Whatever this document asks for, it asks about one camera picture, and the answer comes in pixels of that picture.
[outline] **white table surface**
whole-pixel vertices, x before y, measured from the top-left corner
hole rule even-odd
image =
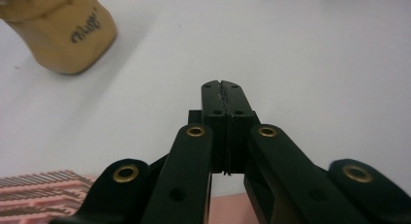
[[[0,22],[0,176],[152,163],[200,86],[228,80],[318,166],[357,159],[411,194],[411,0],[100,1],[118,37],[78,76]],[[242,176],[212,190],[242,192]]]

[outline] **screw hole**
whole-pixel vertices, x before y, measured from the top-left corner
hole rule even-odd
[[[366,169],[349,164],[342,168],[342,172],[349,178],[355,180],[356,182],[368,183],[372,181],[372,175]]]
[[[191,127],[187,130],[187,134],[191,137],[199,137],[206,133],[206,130],[203,127]]]
[[[184,189],[182,188],[173,188],[169,193],[170,199],[175,202],[182,202],[186,198]]]
[[[274,137],[277,135],[277,131],[271,127],[261,127],[258,132],[264,137]]]
[[[139,175],[139,169],[134,164],[123,165],[119,167],[114,174],[112,179],[118,183],[130,182]]]

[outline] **white surface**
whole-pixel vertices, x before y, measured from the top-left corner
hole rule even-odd
[[[200,86],[242,86],[317,165],[353,158],[411,194],[411,0],[100,0],[119,35],[79,76],[0,23],[0,176],[168,153]],[[216,176],[213,195],[242,191]]]

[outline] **black metal bracket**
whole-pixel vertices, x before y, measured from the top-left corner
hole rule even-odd
[[[411,223],[411,199],[370,166],[351,159],[315,166],[280,128],[261,124],[240,86],[202,86],[170,153],[146,165],[110,165],[80,210],[52,224],[207,223],[211,175],[244,174],[260,223]]]

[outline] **brass grommet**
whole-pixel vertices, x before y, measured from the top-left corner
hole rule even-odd
[[[258,129],[258,132],[264,137],[275,137],[277,135],[277,131],[268,126],[263,126]]]
[[[139,168],[134,164],[123,165],[115,170],[112,179],[119,183],[130,182],[139,175]]]
[[[187,134],[191,137],[199,137],[206,133],[205,128],[200,126],[194,126],[187,129]]]
[[[346,176],[357,182],[368,183],[372,181],[371,173],[369,173],[366,169],[354,164],[345,165],[342,168],[342,172]]]

